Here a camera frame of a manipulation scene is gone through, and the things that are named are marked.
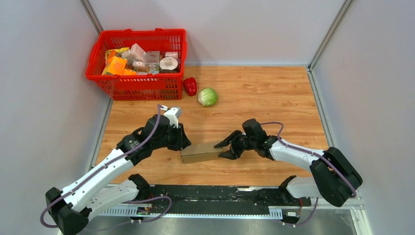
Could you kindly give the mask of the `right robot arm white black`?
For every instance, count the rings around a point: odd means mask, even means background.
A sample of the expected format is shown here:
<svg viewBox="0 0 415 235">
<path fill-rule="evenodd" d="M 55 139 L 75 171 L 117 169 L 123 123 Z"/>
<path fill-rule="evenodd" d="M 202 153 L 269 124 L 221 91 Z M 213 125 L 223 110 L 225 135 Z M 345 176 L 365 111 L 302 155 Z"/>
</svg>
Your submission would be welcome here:
<svg viewBox="0 0 415 235">
<path fill-rule="evenodd" d="M 335 207 L 341 207 L 349 198 L 357 197 L 356 190 L 363 179 L 357 170 L 337 148 L 312 149 L 283 139 L 278 132 L 268 135 L 264 124 L 249 119 L 242 124 L 243 130 L 235 130 L 215 145 L 229 147 L 219 154 L 220 158 L 236 160 L 244 151 L 254 150 L 259 156 L 272 161 L 287 162 L 311 173 L 310 177 L 292 176 L 280 187 L 280 201 L 291 205 L 299 198 L 323 198 Z"/>
</svg>

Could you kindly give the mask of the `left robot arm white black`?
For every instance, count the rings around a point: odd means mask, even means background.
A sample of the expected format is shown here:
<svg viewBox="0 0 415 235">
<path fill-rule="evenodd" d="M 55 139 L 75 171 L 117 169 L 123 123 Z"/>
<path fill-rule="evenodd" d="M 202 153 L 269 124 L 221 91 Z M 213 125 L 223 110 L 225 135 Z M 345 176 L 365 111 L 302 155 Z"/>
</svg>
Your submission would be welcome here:
<svg viewBox="0 0 415 235">
<path fill-rule="evenodd" d="M 191 145 L 179 122 L 178 108 L 168 109 L 148 119 L 146 125 L 126 135 L 110 154 L 72 184 L 46 194 L 46 209 L 40 221 L 48 228 L 58 228 L 64 235 L 81 232 L 97 215 L 120 203 L 135 200 L 144 203 L 150 191 L 138 174 L 131 175 L 118 187 L 105 187 L 121 173 L 150 157 L 156 149 L 181 151 Z"/>
</svg>

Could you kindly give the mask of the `brown cardboard box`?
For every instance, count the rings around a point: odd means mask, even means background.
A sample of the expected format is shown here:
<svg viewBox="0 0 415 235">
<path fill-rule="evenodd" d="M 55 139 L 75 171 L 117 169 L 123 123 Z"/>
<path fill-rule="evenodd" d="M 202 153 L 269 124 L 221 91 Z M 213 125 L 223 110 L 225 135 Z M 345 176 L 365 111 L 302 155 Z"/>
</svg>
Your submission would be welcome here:
<svg viewBox="0 0 415 235">
<path fill-rule="evenodd" d="M 216 144 L 216 142 L 192 144 L 181 151 L 181 159 L 184 164 L 216 160 L 223 152 L 223 147 L 215 147 Z"/>
</svg>

